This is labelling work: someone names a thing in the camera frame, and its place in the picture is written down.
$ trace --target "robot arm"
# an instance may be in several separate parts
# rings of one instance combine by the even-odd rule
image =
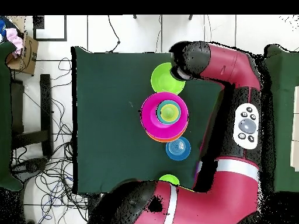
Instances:
[[[248,54],[202,41],[178,42],[169,52],[171,73],[178,80],[208,79],[260,91],[259,73]]]
[[[237,224],[257,209],[259,73],[249,55],[202,41],[177,43],[170,52],[171,74],[178,80],[222,84],[197,169],[200,174],[201,166],[217,167],[213,185],[206,193],[197,192],[198,174],[194,191],[164,181],[139,182],[135,190],[126,192],[110,224]]]

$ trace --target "pink bowl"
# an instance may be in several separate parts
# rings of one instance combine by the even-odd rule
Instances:
[[[180,106],[180,119],[171,125],[163,124],[156,116],[158,105],[164,100],[173,100]],[[140,120],[145,131],[156,138],[173,138],[184,130],[188,121],[188,108],[185,102],[176,94],[169,92],[155,93],[143,102]]]

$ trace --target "green table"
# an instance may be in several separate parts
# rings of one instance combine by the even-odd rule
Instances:
[[[23,184],[11,175],[12,162],[12,108],[11,73],[6,66],[6,57],[16,47],[10,42],[0,44],[0,187],[19,191]]]
[[[165,143],[145,133],[138,112],[154,93],[150,82],[153,70],[169,62],[171,55],[88,53],[76,47],[75,56],[77,192],[107,193],[124,180],[158,180],[167,173],[175,175],[182,186],[192,187],[199,146],[220,86],[188,81],[179,94],[189,111],[183,136],[192,148],[187,159],[176,162],[168,158]]]
[[[299,86],[299,53],[285,52],[276,45],[267,49],[266,67],[273,94],[276,168],[275,191],[299,192],[299,172],[290,166],[294,90]]]

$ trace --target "light green bowl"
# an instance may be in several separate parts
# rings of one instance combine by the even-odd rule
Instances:
[[[151,85],[155,92],[170,92],[178,95],[184,88],[185,82],[176,80],[171,75],[171,63],[166,62],[157,66],[151,76]]]
[[[179,179],[171,174],[163,175],[161,178],[159,178],[159,180],[170,182],[170,183],[174,184],[175,186],[180,185]]]

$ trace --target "floor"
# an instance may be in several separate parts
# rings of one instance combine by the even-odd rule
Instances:
[[[162,17],[162,46],[161,25],[159,15],[132,15],[110,16],[111,24],[120,39],[115,52],[143,53],[146,51],[167,52],[171,45],[182,40],[216,41],[228,46],[237,46],[245,51],[263,54],[268,44],[280,44],[282,47],[294,51],[299,48],[298,15],[163,15]],[[26,30],[33,37],[33,18],[26,19]],[[90,52],[98,53],[112,50],[117,44],[117,37],[109,25],[108,16],[44,16],[44,29],[36,30],[36,39],[39,41],[35,75],[31,77],[20,73],[17,79],[25,85],[24,116],[25,132],[40,129],[40,102],[39,79],[40,74],[50,74],[54,87],[53,99],[59,101],[65,108],[62,121],[72,130],[72,97],[71,97],[71,46],[80,46]],[[60,111],[53,105],[53,117],[59,122]],[[59,127],[53,121],[54,148],[70,140],[69,135],[57,135]],[[24,149],[17,150],[17,156]],[[23,159],[41,156],[41,146],[30,145]],[[53,156],[53,160],[63,157],[63,150]],[[68,165],[68,172],[72,173],[72,164]],[[47,182],[54,182],[55,178],[47,177]],[[43,178],[33,178],[29,181],[25,191],[25,217],[38,222],[43,218],[43,211],[49,206],[48,197],[43,197],[48,188],[43,184]],[[49,211],[41,224],[57,224],[66,207],[58,201]],[[78,210],[73,207],[67,210],[65,218],[59,224],[86,224]]]

